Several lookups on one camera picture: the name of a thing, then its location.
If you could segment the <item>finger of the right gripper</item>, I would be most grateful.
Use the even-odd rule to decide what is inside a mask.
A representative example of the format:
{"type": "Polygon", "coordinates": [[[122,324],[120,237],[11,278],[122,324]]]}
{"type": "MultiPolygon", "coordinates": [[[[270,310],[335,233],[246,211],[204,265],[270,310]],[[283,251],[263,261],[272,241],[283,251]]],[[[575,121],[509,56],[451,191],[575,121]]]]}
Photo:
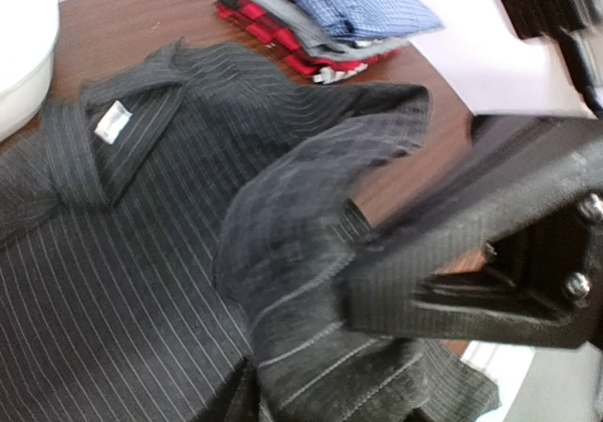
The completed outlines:
{"type": "Polygon", "coordinates": [[[479,116],[473,144],[347,267],[349,326],[394,337],[602,343],[602,123],[479,116]]]}

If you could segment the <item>black pinstriped long sleeve shirt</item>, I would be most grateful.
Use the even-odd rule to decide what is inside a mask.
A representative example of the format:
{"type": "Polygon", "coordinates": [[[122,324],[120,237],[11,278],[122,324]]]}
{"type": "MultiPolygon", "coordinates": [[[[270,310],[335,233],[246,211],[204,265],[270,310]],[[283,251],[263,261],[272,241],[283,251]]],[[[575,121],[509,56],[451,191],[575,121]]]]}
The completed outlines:
{"type": "Polygon", "coordinates": [[[474,421],[442,342],[351,330],[372,233],[348,190],[413,152],[428,91],[292,82],[170,44],[47,102],[1,155],[5,421],[474,421]]]}

